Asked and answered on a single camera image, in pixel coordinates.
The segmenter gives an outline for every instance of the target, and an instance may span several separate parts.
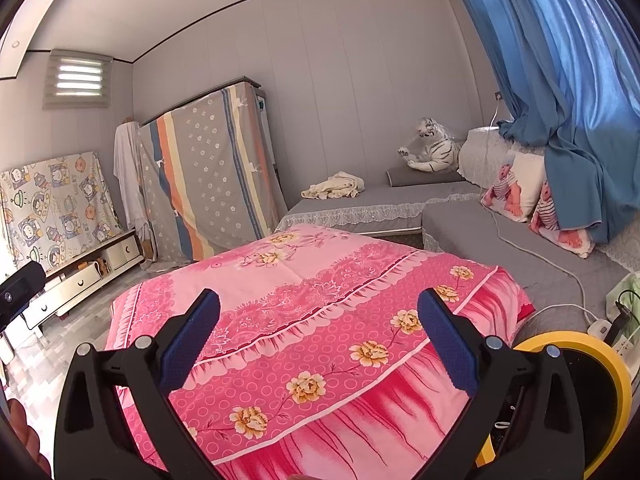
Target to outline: blue stripe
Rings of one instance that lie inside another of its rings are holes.
[[[164,155],[162,154],[162,146],[160,144],[160,134],[158,133],[158,121],[149,123],[149,128],[151,130],[151,144],[154,147],[154,161],[164,160]],[[160,163],[160,168],[158,170],[158,180],[160,183],[160,188],[162,189],[162,191],[164,191],[171,209],[175,211],[174,204],[171,200],[171,186],[169,184],[169,180],[166,177],[166,173],[164,172],[164,162]],[[182,219],[182,216],[180,216],[180,214],[175,217],[175,226],[177,228],[178,238],[180,240],[180,250],[189,260],[193,261],[193,246],[191,245],[191,237],[189,236],[189,231],[184,224],[184,220]]]
[[[264,237],[260,229],[260,225],[258,224],[257,217],[254,210],[254,203],[251,201],[251,196],[249,195],[249,190],[246,184],[246,176],[244,174],[244,167],[242,166],[242,161],[240,160],[240,156],[238,153],[238,143],[236,141],[236,128],[234,126],[233,118],[231,117],[231,106],[229,103],[229,90],[222,90],[222,100],[225,105],[225,117],[226,117],[226,129],[229,132],[229,140],[231,142],[231,151],[234,157],[234,165],[236,166],[236,173],[238,174],[238,181],[240,182],[240,189],[242,190],[242,197],[244,198],[244,205],[246,206],[247,212],[249,213],[249,220],[251,220],[251,225],[254,228],[254,233],[256,239],[260,239]]]

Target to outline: human hand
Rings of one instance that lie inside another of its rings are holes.
[[[49,461],[40,453],[40,438],[36,431],[27,425],[27,413],[24,411],[24,406],[16,399],[9,399],[7,405],[9,406],[9,424],[14,429],[18,439],[27,449],[31,458],[38,463],[47,475],[51,476]]]

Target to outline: gray cushion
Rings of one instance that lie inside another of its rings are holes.
[[[604,319],[605,295],[628,274],[623,267],[600,251],[593,251],[583,260],[531,232],[527,224],[513,222],[498,214],[495,217],[503,238],[578,276],[586,292],[585,307]],[[422,212],[422,228],[443,251],[504,267],[524,288],[536,309],[557,303],[582,304],[580,288],[574,278],[500,240],[491,212],[476,201],[428,205]],[[580,310],[559,307],[533,320],[520,334],[520,339],[551,330],[583,331],[586,328]]]
[[[477,199],[480,189],[468,182],[367,188],[354,198],[302,199],[278,229],[310,223],[352,233],[382,234],[420,230],[420,213],[429,201]]]
[[[419,186],[420,184],[442,184],[446,182],[464,182],[464,178],[456,170],[425,171],[414,170],[406,164],[386,170],[391,187]]]

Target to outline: metal screw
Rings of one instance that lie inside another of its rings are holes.
[[[546,354],[548,354],[549,357],[556,359],[560,357],[560,349],[556,345],[549,345],[546,347]]]
[[[151,341],[152,339],[148,335],[141,335],[138,339],[136,339],[136,342],[134,344],[136,345],[136,348],[144,350],[145,348],[149,348],[151,346]]]
[[[89,343],[82,343],[78,348],[76,348],[76,353],[78,355],[87,355],[91,351],[91,345]]]
[[[502,348],[502,339],[496,337],[495,335],[491,335],[486,339],[486,345],[491,350],[499,350],[500,348]]]

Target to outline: small window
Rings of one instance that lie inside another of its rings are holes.
[[[112,61],[97,54],[52,50],[43,108],[108,107]]]

